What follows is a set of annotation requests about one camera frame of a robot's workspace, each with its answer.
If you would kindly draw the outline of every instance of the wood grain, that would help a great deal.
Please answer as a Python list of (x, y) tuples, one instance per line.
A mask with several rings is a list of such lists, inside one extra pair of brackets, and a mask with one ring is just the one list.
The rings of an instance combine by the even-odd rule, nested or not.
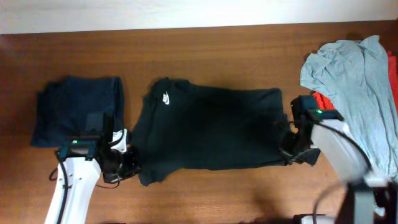
[[(121, 30), (0, 35), (0, 220), (43, 223), (55, 184), (51, 149), (29, 146), (36, 93), (66, 75), (119, 76), (126, 126), (133, 128), (142, 96), (161, 77), (231, 89), (279, 87), (285, 112), (309, 90), (299, 86), (305, 56), (338, 39), (379, 34), (398, 50), (395, 21)], [(95, 189), (87, 223), (237, 223), (310, 213), (317, 195), (337, 181), (321, 156), (317, 165), (246, 170), (179, 170), (161, 184), (137, 177), (115, 190)], [(334, 214), (342, 191), (320, 212)]]

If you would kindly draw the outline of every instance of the gray-blue fabric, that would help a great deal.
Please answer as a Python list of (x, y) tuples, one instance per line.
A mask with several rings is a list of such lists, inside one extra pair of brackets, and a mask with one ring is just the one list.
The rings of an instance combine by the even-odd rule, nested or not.
[(397, 111), (378, 35), (325, 44), (304, 63), (300, 85), (329, 98), (372, 163), (398, 180)]

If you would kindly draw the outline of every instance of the garment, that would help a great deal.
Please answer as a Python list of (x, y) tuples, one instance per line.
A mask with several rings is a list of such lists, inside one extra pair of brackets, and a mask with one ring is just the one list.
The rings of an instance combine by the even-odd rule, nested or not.
[(335, 109), (335, 107), (330, 102), (330, 100), (327, 97), (320, 94), (319, 92), (313, 93), (312, 96), (315, 98), (315, 101), (317, 102), (319, 109), (321, 109), (321, 110), (334, 110)]
[(325, 95), (371, 162), (397, 180), (398, 119), (379, 36), (338, 40), (311, 54), (300, 84)]
[(115, 120), (114, 131), (124, 128), (124, 95), (120, 78), (68, 77), (49, 83), (37, 95), (37, 121), (30, 144), (57, 147), (68, 136), (85, 130), (88, 113), (104, 112)]
[(290, 127), (275, 121), (286, 119), (279, 89), (226, 90), (159, 80), (132, 131), (141, 184), (160, 182), (180, 168), (284, 166), (279, 144)]
[(398, 74), (397, 74), (397, 57), (388, 52), (388, 77), (390, 80), (391, 91), (398, 111)]

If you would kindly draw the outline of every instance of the folded black shirt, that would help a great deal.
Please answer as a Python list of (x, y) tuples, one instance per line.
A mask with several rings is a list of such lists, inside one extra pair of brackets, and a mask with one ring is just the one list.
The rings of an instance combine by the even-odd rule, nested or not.
[(158, 81), (144, 98), (131, 145), (142, 163), (142, 185), (180, 169), (285, 166), (279, 145), (286, 132), (282, 92), (227, 90), (187, 80)]
[(37, 121), (30, 144), (57, 147), (68, 136), (85, 130), (87, 114), (104, 112), (115, 120), (114, 131), (124, 128), (124, 95), (120, 78), (68, 77), (50, 83), (37, 97)]

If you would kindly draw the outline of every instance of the dark blue cloth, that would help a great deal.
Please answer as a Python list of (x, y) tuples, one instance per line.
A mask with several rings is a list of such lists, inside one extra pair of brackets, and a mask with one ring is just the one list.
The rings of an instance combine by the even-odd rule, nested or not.
[(114, 131), (124, 128), (124, 95), (121, 79), (68, 77), (49, 83), (37, 96), (37, 121), (30, 144), (57, 147), (68, 136), (85, 130), (87, 114), (104, 112), (115, 120)]

